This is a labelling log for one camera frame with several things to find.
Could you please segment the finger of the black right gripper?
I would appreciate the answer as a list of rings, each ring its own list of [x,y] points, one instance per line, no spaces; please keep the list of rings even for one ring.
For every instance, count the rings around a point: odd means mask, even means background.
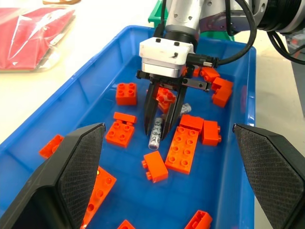
[[[160,87],[159,82],[151,82],[144,103],[144,130],[149,135],[158,108],[157,94]]]
[[[178,90],[175,102],[171,104],[169,107],[168,113],[165,117],[165,121],[163,124],[162,140],[166,138],[171,128],[178,120],[184,102],[184,98],[186,95],[186,91],[187,91],[187,87],[181,86]]]

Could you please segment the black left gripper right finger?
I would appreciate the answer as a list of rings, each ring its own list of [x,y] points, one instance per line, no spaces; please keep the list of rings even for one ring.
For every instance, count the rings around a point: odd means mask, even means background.
[[[282,135],[234,124],[250,186],[274,229],[305,227],[305,158]]]

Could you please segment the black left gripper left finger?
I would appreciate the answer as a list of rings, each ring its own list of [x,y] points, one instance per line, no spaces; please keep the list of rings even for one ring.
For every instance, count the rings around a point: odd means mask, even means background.
[[[105,124],[67,134],[0,219],[2,229],[79,229],[95,184]]]

